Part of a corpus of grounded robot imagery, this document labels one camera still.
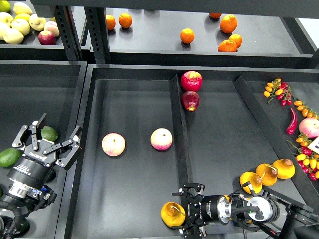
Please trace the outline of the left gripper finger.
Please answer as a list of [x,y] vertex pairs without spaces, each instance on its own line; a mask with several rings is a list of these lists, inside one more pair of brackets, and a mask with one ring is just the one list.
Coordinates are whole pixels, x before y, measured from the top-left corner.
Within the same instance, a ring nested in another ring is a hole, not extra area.
[[15,139],[13,140],[11,146],[19,150],[25,150],[26,143],[29,138],[31,138],[31,145],[33,150],[39,149],[39,140],[42,139],[41,130],[45,127],[47,113],[43,113],[39,120],[34,121],[30,125],[24,124]]
[[65,167],[60,166],[65,170],[69,170],[71,168],[80,153],[81,147],[79,134],[81,133],[81,131],[82,128],[77,125],[71,133],[69,139],[62,142],[62,154],[59,158],[62,158],[63,163],[66,163]]

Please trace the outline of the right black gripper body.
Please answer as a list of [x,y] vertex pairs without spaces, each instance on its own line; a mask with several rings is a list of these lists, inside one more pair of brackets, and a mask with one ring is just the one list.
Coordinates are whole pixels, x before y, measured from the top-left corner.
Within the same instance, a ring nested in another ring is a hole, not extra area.
[[187,199],[187,210],[186,224],[188,226],[202,226],[203,218],[201,215],[201,201],[203,199],[202,195],[188,195]]

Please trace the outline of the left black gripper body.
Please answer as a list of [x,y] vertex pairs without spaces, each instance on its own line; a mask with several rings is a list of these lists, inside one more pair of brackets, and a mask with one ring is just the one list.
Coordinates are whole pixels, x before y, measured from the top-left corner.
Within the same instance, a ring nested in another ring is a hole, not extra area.
[[66,166],[62,158],[59,158],[62,154],[62,143],[54,144],[46,139],[40,139],[36,143],[37,147],[32,144],[25,147],[23,153],[24,158],[44,167],[51,167],[55,164],[61,167]]

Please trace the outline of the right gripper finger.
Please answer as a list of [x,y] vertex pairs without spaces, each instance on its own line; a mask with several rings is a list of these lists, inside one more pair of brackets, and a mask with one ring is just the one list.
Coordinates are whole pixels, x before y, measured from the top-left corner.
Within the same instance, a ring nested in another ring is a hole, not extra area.
[[204,239],[206,238],[205,226],[206,222],[185,221],[181,226],[172,226],[171,228],[179,230],[184,239]]
[[205,189],[204,184],[200,183],[184,183],[178,192],[172,193],[173,196],[180,196],[185,198],[194,198],[197,195],[202,195]]

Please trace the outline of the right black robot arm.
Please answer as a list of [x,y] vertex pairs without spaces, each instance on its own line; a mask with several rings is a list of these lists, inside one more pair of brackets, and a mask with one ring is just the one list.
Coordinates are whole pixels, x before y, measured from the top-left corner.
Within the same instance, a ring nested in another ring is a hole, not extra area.
[[175,193],[185,203],[185,221],[177,229],[186,239],[206,238],[208,224],[227,225],[233,222],[244,230],[262,230],[273,239],[317,239],[319,217],[313,208],[266,188],[257,195],[251,182],[247,198],[239,191],[228,196],[204,196],[203,184],[184,183]]

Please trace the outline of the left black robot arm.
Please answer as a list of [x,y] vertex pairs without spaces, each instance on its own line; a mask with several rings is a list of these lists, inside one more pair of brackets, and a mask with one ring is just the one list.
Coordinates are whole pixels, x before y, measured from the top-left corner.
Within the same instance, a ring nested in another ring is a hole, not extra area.
[[82,128],[76,126],[67,140],[54,143],[42,137],[45,117],[43,114],[32,124],[23,125],[12,143],[22,155],[7,175],[12,184],[0,198],[1,209],[13,214],[13,217],[0,218],[2,239],[25,234],[29,229],[29,214],[54,203],[57,195],[46,185],[54,166],[69,170],[80,153]]

